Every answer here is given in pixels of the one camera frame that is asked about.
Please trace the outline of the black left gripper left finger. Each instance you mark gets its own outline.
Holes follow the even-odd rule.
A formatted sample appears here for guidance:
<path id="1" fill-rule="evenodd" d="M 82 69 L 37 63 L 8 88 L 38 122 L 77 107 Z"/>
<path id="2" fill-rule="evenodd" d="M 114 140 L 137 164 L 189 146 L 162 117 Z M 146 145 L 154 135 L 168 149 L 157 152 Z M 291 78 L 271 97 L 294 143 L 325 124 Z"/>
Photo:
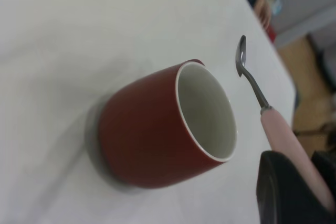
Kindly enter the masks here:
<path id="1" fill-rule="evenodd" d="M 282 153 L 262 152 L 256 196 L 260 223 L 335 223 Z"/>

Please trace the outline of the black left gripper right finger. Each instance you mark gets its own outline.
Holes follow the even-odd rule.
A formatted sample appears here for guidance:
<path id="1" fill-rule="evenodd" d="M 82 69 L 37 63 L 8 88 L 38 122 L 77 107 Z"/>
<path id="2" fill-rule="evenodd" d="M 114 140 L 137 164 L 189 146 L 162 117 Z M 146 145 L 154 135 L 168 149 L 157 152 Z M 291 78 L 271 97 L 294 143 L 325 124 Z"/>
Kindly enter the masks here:
<path id="1" fill-rule="evenodd" d="M 335 195 L 335 152 L 315 151 L 311 160 Z"/>

